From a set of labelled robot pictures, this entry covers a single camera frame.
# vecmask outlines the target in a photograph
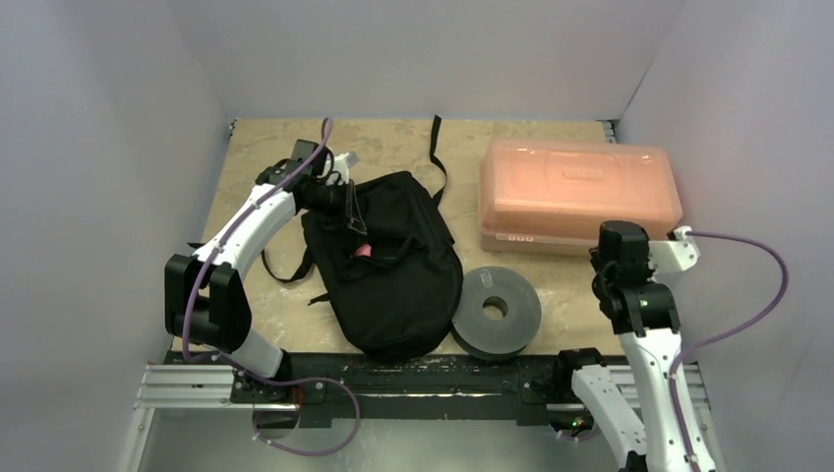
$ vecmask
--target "gray tape roll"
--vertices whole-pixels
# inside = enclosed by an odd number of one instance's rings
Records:
[[[486,306],[502,311],[501,320],[484,313]],[[542,323],[536,290],[506,267],[480,267],[463,277],[451,334],[466,352],[487,361],[502,361],[521,352]]]

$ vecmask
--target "backpack shoulder strap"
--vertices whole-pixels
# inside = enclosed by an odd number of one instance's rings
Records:
[[[435,155],[435,150],[438,148],[438,136],[441,133],[441,122],[443,122],[443,118],[438,115],[435,115],[435,121],[432,123],[432,142],[429,145],[429,159],[432,160],[432,163],[437,165],[443,173],[444,177],[446,177],[446,181],[444,185],[441,187],[440,190],[432,197],[432,200],[435,201],[435,205],[440,205],[441,200],[443,199],[443,193],[446,189],[446,185],[448,183],[448,174],[446,173],[446,168],[443,166],[443,163],[440,159]]]
[[[297,280],[301,280],[310,272],[310,269],[313,268],[313,255],[310,253],[310,249],[304,250],[304,256],[301,258],[301,264],[298,265],[298,268],[295,269],[295,273],[292,274],[289,278],[281,278],[272,271],[271,267],[269,267],[269,263],[267,262],[267,250],[264,249],[261,251],[261,262],[264,263],[264,268],[267,270],[267,273],[274,278],[275,280],[281,283],[290,283],[295,282]]]

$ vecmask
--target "tape roll hole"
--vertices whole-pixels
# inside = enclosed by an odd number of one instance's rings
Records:
[[[484,316],[494,322],[499,322],[506,317],[509,307],[501,297],[490,297],[484,300]]]

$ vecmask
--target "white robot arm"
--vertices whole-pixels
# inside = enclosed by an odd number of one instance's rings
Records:
[[[284,351],[252,328],[252,314],[243,291],[243,279],[252,263],[272,236],[303,208],[325,212],[333,216],[335,224],[364,232],[349,179],[349,168],[359,160],[354,152],[334,156],[324,147],[318,162],[258,204],[315,147],[315,143],[299,140],[290,159],[259,175],[247,201],[213,238],[191,257],[175,255],[165,266],[165,327],[171,334],[182,336],[188,291],[199,267],[217,250],[204,279],[209,295],[198,297],[194,306],[192,342],[211,346],[266,379],[276,377]],[[246,218],[239,218],[247,211],[250,214]],[[221,245],[223,235],[238,220],[242,222]]]
[[[677,229],[675,241],[649,241],[640,226],[609,221],[600,230],[600,246],[592,252],[597,269],[594,293],[631,366],[643,421],[628,406],[595,350],[590,355],[589,350],[566,353],[572,369],[570,386],[588,407],[624,471],[689,472],[691,461],[697,461],[703,472],[715,470],[695,426],[686,382],[681,381],[678,397],[694,456],[685,452],[669,383],[669,375],[684,378],[683,367],[670,373],[681,352],[680,323],[671,291],[654,280],[654,274],[695,265],[699,253],[688,231],[688,227]]]

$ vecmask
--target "orange plastic container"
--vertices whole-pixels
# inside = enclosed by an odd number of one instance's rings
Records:
[[[669,156],[658,147],[493,140],[481,162],[481,247],[587,255],[603,221],[652,239],[683,214]]]

